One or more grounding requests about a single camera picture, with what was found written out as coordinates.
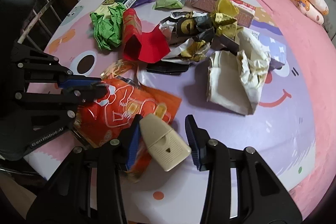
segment cartoon tablecloth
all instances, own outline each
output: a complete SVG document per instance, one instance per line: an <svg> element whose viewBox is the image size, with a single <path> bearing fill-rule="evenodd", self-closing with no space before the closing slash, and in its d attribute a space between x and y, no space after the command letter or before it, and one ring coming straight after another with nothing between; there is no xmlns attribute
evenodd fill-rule
<svg viewBox="0 0 336 224"><path fill-rule="evenodd" d="M100 52L93 38L89 13L103 1L81 0L45 50L57 56L60 64L75 74L99 76L119 57L118 52ZM287 46L286 64L268 74L254 115L244 117L206 102L208 61L190 67L181 76L143 73L139 80L182 98L172 126L185 140L184 118L193 114L200 128L226 146L236 149L255 147L290 190L314 168L315 125L310 96L300 67L280 29L255 0L247 2L257 6L251 29ZM152 10L152 5L136 8L144 32L152 31L170 13ZM30 91L34 92L53 90L53 85L30 86ZM75 145L78 145L77 140L65 133L27 155L26 160L48 179ZM137 184L122 180L127 218L152 224L199 223L207 180L208 173L198 172L191 157L170 172L164 172L152 161ZM232 171L231 216L236 215L236 199L236 178Z"/></svg>

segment cartoon smile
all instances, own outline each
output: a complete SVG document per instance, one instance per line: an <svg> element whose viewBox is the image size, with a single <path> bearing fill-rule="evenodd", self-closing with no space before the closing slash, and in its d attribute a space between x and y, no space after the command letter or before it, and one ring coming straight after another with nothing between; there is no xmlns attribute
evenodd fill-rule
<svg viewBox="0 0 336 224"><path fill-rule="evenodd" d="M280 105L287 97L292 98L292 95L290 95L287 91L285 91L284 89L282 91L283 91L283 96L281 96L275 102L271 102L271 103L259 102L259 105L263 107L275 107L275 106Z"/></svg>

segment red paper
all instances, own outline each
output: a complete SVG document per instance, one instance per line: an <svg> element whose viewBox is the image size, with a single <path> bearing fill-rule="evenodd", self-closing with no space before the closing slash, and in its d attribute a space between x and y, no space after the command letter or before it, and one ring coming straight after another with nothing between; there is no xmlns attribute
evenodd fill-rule
<svg viewBox="0 0 336 224"><path fill-rule="evenodd" d="M123 21L124 59L156 63L170 52L159 25L151 32L142 32L141 21L132 8L124 12Z"/></svg>

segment pink blanket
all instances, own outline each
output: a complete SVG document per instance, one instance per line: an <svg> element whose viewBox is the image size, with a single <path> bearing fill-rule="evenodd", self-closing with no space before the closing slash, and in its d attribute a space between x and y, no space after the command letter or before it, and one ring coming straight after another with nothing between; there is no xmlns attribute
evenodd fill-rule
<svg viewBox="0 0 336 224"><path fill-rule="evenodd" d="M317 206L336 174L336 50L322 26L290 0L257 0L293 51L310 94L316 134L315 169L290 194L303 218Z"/></svg>

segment orange snack bag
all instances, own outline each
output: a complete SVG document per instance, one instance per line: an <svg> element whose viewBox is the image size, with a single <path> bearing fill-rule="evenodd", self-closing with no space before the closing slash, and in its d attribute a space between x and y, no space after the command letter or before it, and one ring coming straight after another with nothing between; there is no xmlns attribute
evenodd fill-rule
<svg viewBox="0 0 336 224"><path fill-rule="evenodd" d="M142 86L143 90L117 79L104 79L107 94L92 104L80 107L78 131L94 146L102 146L130 127L134 116L154 113L167 123L173 121L181 99L164 91ZM151 156L141 139L137 158L130 173L136 180L147 168Z"/></svg>

